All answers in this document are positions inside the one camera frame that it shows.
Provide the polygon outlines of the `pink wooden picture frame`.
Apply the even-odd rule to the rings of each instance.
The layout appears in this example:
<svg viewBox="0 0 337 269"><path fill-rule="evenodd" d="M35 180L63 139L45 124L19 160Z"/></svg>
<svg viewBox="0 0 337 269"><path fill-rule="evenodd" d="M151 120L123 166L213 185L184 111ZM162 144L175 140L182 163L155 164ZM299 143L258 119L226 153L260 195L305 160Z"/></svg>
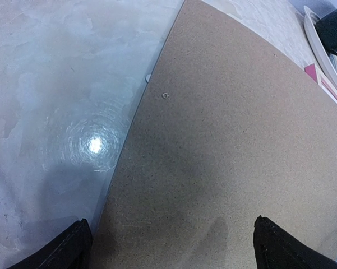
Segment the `pink wooden picture frame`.
<svg viewBox="0 0 337 269"><path fill-rule="evenodd" d="M325 74L315 64L310 64L304 68L306 74L310 76L324 92L326 92L337 104L337 88L334 84L325 76Z"/></svg>

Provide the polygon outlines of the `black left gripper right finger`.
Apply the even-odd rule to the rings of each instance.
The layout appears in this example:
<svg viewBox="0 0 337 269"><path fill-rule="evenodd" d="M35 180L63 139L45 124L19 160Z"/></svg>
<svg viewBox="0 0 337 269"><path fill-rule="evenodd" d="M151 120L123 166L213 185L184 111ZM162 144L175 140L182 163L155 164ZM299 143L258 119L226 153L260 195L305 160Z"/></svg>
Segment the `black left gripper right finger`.
<svg viewBox="0 0 337 269"><path fill-rule="evenodd" d="M337 262L309 248L267 217L254 223L253 247L258 269L337 269Z"/></svg>

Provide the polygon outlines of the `brown backing board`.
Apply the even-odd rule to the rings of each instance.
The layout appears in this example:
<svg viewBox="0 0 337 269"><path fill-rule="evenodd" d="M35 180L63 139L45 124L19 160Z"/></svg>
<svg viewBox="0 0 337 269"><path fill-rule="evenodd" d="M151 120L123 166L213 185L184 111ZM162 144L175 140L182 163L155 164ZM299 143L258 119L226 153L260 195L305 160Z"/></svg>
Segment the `brown backing board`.
<svg viewBox="0 0 337 269"><path fill-rule="evenodd" d="M256 268L272 220L337 258L337 105L263 38L185 1L122 150L91 268Z"/></svg>

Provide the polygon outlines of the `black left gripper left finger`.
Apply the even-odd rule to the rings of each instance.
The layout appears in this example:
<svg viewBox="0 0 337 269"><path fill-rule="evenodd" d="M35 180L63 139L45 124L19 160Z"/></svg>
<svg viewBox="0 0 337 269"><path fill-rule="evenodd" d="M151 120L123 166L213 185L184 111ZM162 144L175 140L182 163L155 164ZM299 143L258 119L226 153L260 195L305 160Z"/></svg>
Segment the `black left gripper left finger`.
<svg viewBox="0 0 337 269"><path fill-rule="evenodd" d="M89 268L92 243L88 221L77 220L43 248L11 268Z"/></svg>

